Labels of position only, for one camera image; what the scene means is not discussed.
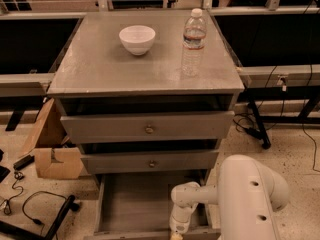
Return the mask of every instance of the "cardboard box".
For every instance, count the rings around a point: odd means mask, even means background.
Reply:
[[[84,174],[79,149],[62,147],[66,132],[60,117],[54,99],[47,101],[22,147],[21,156],[34,155],[39,178],[77,179]]]

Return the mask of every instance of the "bottle cap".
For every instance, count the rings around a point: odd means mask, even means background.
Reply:
[[[195,18],[199,18],[202,16],[202,10],[201,9],[193,9],[191,11],[191,16]]]

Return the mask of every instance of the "plastic water bottle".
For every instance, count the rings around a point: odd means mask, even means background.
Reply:
[[[201,9],[193,9],[183,31],[182,72],[187,76],[196,76],[204,51],[204,39],[207,34],[206,21]]]

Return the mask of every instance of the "cabinet top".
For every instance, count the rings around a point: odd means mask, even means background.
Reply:
[[[183,27],[190,10],[87,13],[53,79],[52,97],[239,93],[242,81],[210,15],[200,73],[180,70]],[[130,25],[156,31],[153,47],[134,56],[122,46],[119,32]]]

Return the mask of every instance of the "wire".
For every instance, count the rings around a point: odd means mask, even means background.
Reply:
[[[282,100],[282,108],[281,108],[281,112],[280,112],[280,117],[282,116],[283,114],[283,111],[284,111],[284,102],[285,102],[285,99]],[[272,126],[270,126],[268,129],[266,129],[266,131],[269,131],[271,130],[274,126],[276,126],[277,123],[274,123]]]
[[[40,231],[40,236],[42,236],[42,232],[43,232],[44,227],[45,227],[45,225],[42,224],[42,228],[41,228],[41,231]]]
[[[258,23],[257,30],[256,30],[256,32],[254,33],[253,40],[252,40],[252,42],[251,42],[251,44],[250,44],[249,53],[248,53],[248,55],[247,55],[248,58],[250,58],[250,56],[251,56],[253,47],[254,47],[254,45],[255,45],[255,43],[256,43],[256,39],[257,39],[257,37],[258,37],[258,33],[260,32],[261,25],[262,25],[262,22],[263,22],[263,21],[264,21],[264,17],[261,17],[261,20],[260,20],[259,23]]]
[[[11,214],[12,214],[11,207],[10,207],[10,202],[11,202],[11,200],[14,199],[14,198],[16,198],[16,197],[18,197],[18,196],[20,196],[20,195],[23,193],[23,191],[24,191],[24,189],[23,189],[22,186],[16,186],[16,184],[17,184],[20,180],[22,180],[22,179],[24,178],[23,173],[22,173],[22,172],[19,172],[19,171],[15,171],[15,172],[14,172],[14,178],[16,179],[16,181],[12,184],[11,188],[12,188],[13,190],[18,190],[18,189],[20,189],[20,193],[17,194],[17,195],[14,195],[14,196],[12,196],[12,197],[10,197],[9,199],[3,200],[3,202],[0,204],[0,207],[4,205],[3,212],[4,212],[5,215],[11,215]]]
[[[29,196],[23,203],[22,205],[22,212],[23,214],[29,218],[30,220],[32,220],[35,224],[37,225],[42,225],[43,223],[38,220],[38,219],[34,219],[34,218],[31,218],[25,211],[25,206],[27,205],[27,203],[31,200],[31,198],[37,196],[37,195],[40,195],[40,194],[48,194],[48,195],[53,195],[53,196],[57,196],[57,197],[61,197],[63,198],[64,200],[67,200],[67,198],[65,196],[62,196],[62,195],[58,195],[58,194],[55,194],[55,193],[51,193],[51,192],[48,192],[48,191],[38,191],[38,192],[35,192],[33,193],[31,196]]]
[[[307,5],[307,8],[304,10],[304,12],[302,14],[305,14],[308,11],[309,7],[311,6],[312,2],[314,2],[314,1],[315,0],[310,0],[309,4]]]
[[[312,166],[312,170],[316,171],[316,172],[320,172],[320,170],[317,170],[315,167],[316,167],[316,160],[317,160],[317,150],[318,150],[318,146],[317,146],[317,142],[314,138],[311,137],[310,134],[308,134],[304,128],[304,124],[302,124],[302,130],[303,132],[305,133],[305,135],[307,135],[312,141],[313,141],[313,144],[314,144],[314,153],[313,153],[313,166]]]
[[[278,66],[275,66],[275,67],[271,70],[271,72],[270,72],[270,74],[269,74],[269,76],[268,76],[268,79],[267,79],[267,81],[266,81],[266,83],[265,83],[265,85],[264,85],[264,89],[267,88],[267,86],[268,86],[268,84],[269,84],[269,81],[270,81],[270,79],[271,79],[271,76],[273,75],[273,73],[274,73],[274,71],[277,69],[277,67],[278,67]],[[259,108],[261,107],[261,105],[263,104],[263,102],[264,102],[264,100],[262,100],[261,103],[257,106],[257,109],[259,109]],[[284,101],[283,101],[283,103],[282,103],[281,116],[282,116],[283,109],[284,109]],[[243,120],[250,121],[250,122],[251,122],[251,125],[252,125],[252,128],[253,128],[253,129],[256,128],[256,127],[255,127],[255,122],[254,122],[253,119],[251,118],[251,116],[253,116],[253,113],[239,113],[239,114],[235,114],[235,117],[237,117],[237,116],[241,116],[241,117],[242,117],[242,118],[240,118],[238,121],[236,121],[235,119],[233,119],[233,122],[236,124],[236,130],[237,130],[238,132],[246,132],[246,129],[247,129],[247,128],[244,127],[244,126],[242,126],[242,125],[240,124],[240,122],[243,121]]]

